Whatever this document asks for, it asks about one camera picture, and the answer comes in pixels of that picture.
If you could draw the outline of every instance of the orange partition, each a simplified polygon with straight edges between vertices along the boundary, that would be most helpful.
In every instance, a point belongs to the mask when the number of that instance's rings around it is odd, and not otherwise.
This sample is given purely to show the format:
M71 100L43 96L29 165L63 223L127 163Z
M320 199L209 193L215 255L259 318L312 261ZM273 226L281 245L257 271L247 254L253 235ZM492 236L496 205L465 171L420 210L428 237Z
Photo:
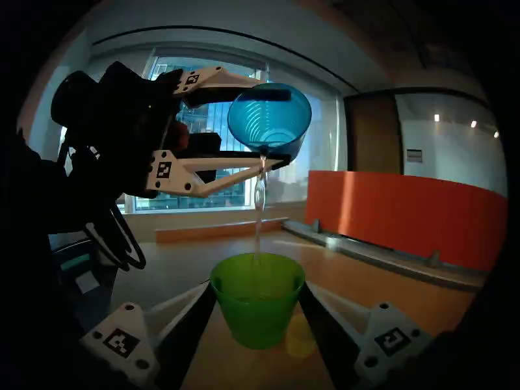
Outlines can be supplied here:
M409 254L489 271L506 234L508 200L427 177L311 171L305 222Z

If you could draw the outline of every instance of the water stream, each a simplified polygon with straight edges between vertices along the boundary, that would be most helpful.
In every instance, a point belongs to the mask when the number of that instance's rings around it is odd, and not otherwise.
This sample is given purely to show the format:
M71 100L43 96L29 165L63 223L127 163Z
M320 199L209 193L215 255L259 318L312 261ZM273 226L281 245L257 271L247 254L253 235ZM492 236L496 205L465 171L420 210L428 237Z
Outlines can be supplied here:
M254 263L260 264L260 231L262 229L262 218L265 209L265 187L267 185L267 178L265 172L265 156L260 156L261 167L255 186L255 211L256 211L256 230L255 230L255 255Z

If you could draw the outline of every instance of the table surface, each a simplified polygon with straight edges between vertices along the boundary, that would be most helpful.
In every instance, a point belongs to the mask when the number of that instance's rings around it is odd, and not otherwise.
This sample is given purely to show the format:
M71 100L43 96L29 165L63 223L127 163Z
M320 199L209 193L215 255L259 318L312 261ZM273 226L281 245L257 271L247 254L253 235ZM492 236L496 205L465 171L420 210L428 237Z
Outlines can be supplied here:
M141 248L148 264L144 270L118 273L112 309L124 302L134 302L144 311L151 309L207 280L221 260L252 252L254 238L226 237L160 245L149 242L142 243ZM382 301L391 302L432 336L453 329L475 295L383 270L286 231L262 234L261 249L298 261L307 280L357 304L372 307ZM291 353L291 329L300 334L307 331L299 305L292 319L284 342L265 351L250 350L231 337L216 304L183 389L333 389L317 348L307 343L305 348L312 351L304 356Z

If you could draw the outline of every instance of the green plastic cup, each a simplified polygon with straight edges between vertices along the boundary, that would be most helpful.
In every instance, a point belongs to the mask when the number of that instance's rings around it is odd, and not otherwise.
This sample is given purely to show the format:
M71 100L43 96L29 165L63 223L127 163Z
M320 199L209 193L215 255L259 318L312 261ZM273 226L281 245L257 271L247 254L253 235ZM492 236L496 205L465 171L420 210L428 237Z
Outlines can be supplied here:
M253 349L278 344L305 281L294 260L272 253L229 257L211 271L213 287L233 338Z

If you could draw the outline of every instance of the blue cup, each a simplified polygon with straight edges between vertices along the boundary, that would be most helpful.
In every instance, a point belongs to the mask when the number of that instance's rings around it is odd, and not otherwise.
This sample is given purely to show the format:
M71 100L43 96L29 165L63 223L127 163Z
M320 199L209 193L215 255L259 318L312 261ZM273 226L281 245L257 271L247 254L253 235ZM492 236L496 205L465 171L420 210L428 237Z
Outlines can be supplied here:
M311 123L311 105L297 89L259 84L235 99L227 124L231 134L252 151L296 158Z

